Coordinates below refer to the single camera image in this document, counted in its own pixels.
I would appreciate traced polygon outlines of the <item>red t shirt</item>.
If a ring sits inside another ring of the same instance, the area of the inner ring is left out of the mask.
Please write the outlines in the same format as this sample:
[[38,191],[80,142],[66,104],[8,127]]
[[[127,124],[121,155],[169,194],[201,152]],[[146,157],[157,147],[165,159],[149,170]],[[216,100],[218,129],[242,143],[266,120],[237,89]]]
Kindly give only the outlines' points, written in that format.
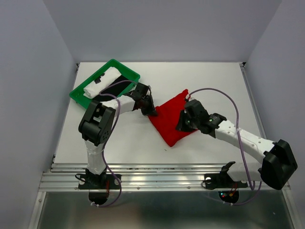
[[186,104],[185,98],[188,93],[188,89],[183,90],[161,106],[157,106],[157,116],[148,116],[152,125],[169,147],[174,146],[182,138],[195,132],[195,130],[191,132],[176,130],[180,112],[184,109],[184,105]]

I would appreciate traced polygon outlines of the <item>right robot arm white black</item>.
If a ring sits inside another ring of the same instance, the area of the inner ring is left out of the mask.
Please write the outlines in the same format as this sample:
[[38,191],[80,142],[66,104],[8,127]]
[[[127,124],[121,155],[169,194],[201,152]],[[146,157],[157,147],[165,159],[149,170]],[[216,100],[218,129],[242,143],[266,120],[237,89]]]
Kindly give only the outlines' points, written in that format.
[[194,114],[182,110],[176,129],[182,132],[199,130],[203,134],[239,148],[256,160],[249,164],[235,161],[227,163],[217,176],[217,180],[224,186],[250,179],[262,181],[273,189],[281,190],[297,170],[292,149],[286,141],[274,142],[258,137],[237,128],[220,114],[207,112]]

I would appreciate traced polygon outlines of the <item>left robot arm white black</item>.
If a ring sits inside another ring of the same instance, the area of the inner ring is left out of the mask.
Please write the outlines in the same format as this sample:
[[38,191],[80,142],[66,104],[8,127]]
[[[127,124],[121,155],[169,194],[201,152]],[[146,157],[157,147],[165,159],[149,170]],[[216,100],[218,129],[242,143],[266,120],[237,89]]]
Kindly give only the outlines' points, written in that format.
[[90,102],[78,127],[86,145],[88,159],[84,178],[76,176],[79,180],[96,188],[105,185],[107,166],[102,156],[105,144],[119,115],[138,109],[144,116],[157,116],[151,93],[140,94],[132,91],[106,102]]

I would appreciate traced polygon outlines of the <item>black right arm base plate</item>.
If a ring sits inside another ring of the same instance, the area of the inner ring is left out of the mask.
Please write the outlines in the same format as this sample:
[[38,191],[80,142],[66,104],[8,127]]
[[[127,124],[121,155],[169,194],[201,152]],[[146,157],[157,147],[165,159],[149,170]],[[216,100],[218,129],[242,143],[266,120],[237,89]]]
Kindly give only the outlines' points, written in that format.
[[233,181],[227,173],[209,173],[204,175],[201,182],[203,188],[214,190],[216,188],[247,188],[248,184],[241,181]]

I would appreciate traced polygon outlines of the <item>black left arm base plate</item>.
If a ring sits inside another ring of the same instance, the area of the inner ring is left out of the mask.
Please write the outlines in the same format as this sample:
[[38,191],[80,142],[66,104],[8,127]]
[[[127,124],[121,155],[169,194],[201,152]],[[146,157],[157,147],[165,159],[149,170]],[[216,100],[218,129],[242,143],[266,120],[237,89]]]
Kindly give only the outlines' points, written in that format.
[[106,174],[101,180],[89,182],[85,174],[76,174],[79,190],[119,190],[120,185],[112,174]]

